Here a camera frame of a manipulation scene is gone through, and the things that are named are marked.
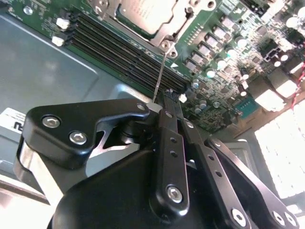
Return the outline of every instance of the white connector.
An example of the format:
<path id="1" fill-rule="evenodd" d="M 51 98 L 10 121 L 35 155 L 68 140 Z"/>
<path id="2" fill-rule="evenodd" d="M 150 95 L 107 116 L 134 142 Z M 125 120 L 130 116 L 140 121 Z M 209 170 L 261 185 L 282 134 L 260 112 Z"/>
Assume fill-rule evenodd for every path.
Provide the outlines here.
<path id="1" fill-rule="evenodd" d="M 65 40 L 63 38 L 53 36 L 52 43 L 58 47 L 61 47 L 65 43 Z"/>
<path id="2" fill-rule="evenodd" d="M 63 18 L 58 18 L 56 20 L 56 25 L 58 25 L 63 30 L 66 30 L 70 26 L 70 21 Z"/>

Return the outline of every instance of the gray metal panel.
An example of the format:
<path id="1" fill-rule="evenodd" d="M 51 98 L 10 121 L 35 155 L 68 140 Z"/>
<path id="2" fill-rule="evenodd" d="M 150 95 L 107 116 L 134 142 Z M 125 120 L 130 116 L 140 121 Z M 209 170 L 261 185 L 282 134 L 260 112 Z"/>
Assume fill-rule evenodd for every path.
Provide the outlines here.
<path id="1" fill-rule="evenodd" d="M 0 113 L 10 107 L 22 113 L 31 108 L 95 100 L 148 98 L 10 16 L 0 16 Z M 0 127 L 0 173 L 13 174 L 20 135 Z M 89 173 L 130 153 L 96 157 Z"/>

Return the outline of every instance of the green circuit board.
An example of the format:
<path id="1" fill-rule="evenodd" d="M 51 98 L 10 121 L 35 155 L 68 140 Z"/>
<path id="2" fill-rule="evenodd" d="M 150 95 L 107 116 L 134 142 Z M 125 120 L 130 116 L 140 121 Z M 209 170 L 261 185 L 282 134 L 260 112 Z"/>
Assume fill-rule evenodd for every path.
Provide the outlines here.
<path id="1" fill-rule="evenodd" d="M 8 2 L 10 3 L 10 15 L 50 39 L 61 31 L 55 23 L 55 19 L 59 17 L 61 9 L 77 9 L 98 21 L 98 16 L 87 0 L 9 0 Z M 283 7 L 278 10 L 276 15 L 262 20 L 259 15 L 255 14 L 239 0 L 216 0 L 216 3 L 215 10 L 201 11 L 196 16 L 175 46 L 178 56 L 175 59 L 168 58 L 165 62 L 165 65 L 171 71 L 177 73 L 184 79 L 188 79 L 191 83 L 194 79 L 199 80 L 198 88 L 192 87 L 190 89 L 192 96 L 188 98 L 186 103 L 182 104 L 183 113 L 186 118 L 210 133 L 225 128 L 229 124 L 225 118 L 225 114 L 239 114 L 245 118 L 245 115 L 243 115 L 245 111 L 238 109 L 240 104 L 254 104 L 252 107 L 258 107 L 251 96 L 242 97 L 240 95 L 236 84 L 236 76 L 240 75 L 241 68 L 245 68 L 250 75 L 247 83 L 251 84 L 255 78 L 269 74 L 275 69 L 273 64 L 263 60 L 260 50 L 270 39 L 273 39 L 277 43 L 283 43 L 283 39 L 291 33 L 292 29 L 288 28 L 284 21 L 279 20 L 277 15 L 280 14 L 281 17 L 284 17 L 286 14 L 292 13 L 297 4 L 296 1 L 284 0 Z M 32 15 L 24 13 L 23 9 L 25 6 L 32 8 Z M 234 22 L 234 29 L 223 27 L 221 23 L 223 17 L 227 17 Z M 119 29 L 104 21 L 99 21 L 99 23 L 138 49 L 145 50 L 143 46 Z M 204 41 L 206 35 L 213 34 L 216 26 L 223 28 L 227 34 L 225 38 L 217 39 L 220 47 L 213 50 L 214 55 L 206 58 L 203 64 L 197 64 L 195 69 L 188 68 L 186 66 L 187 62 L 195 52 L 198 52 L 198 47 Z M 240 48 L 237 46 L 235 38 L 238 36 L 242 36 L 247 40 L 245 47 Z M 237 55 L 234 58 L 228 57 L 226 53 L 226 47 L 229 46 L 236 50 Z M 281 46 L 287 50 L 294 48 L 293 46 L 289 47 L 289 43 L 285 42 Z M 119 74 L 114 68 L 96 60 L 73 46 L 68 46 L 67 48 L 140 92 L 152 96 L 151 91 L 136 84 L 128 77 Z M 162 61 L 163 57 L 161 55 L 151 53 L 149 50 L 145 51 L 158 62 Z M 301 49 L 295 50 L 294 55 L 301 55 L 302 51 Z M 217 58 L 223 58 L 225 60 L 225 66 L 218 67 L 215 62 Z M 207 68 L 214 69 L 214 78 L 207 77 L 205 72 Z M 206 100 L 207 107 L 201 112 L 196 113 L 194 111 L 195 107 L 202 100 Z"/>

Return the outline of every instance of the red wire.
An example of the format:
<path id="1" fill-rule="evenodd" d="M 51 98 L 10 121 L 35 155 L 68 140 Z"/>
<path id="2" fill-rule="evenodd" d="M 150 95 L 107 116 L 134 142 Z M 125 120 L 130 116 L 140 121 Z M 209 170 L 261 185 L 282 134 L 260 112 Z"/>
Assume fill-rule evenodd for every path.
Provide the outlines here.
<path id="1" fill-rule="evenodd" d="M 294 95 L 292 96 L 292 103 L 291 103 L 291 109 L 294 110 L 294 107 L 295 107 L 295 103 L 296 103 L 296 95 L 298 93 L 298 91 L 300 90 L 301 88 L 301 82 L 302 82 L 302 79 L 305 77 L 305 61 L 303 62 L 303 65 L 302 65 L 302 72 L 301 72 L 301 75 L 297 81 L 297 88 L 295 90 L 295 93 Z"/>

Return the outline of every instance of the white label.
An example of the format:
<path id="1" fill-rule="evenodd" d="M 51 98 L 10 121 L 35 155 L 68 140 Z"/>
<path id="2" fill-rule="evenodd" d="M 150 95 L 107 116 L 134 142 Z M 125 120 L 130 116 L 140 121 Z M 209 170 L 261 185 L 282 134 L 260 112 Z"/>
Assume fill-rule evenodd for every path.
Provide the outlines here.
<path id="1" fill-rule="evenodd" d="M 0 114 L 0 126 L 18 134 L 22 133 L 24 120 L 25 114 L 9 107 Z"/>

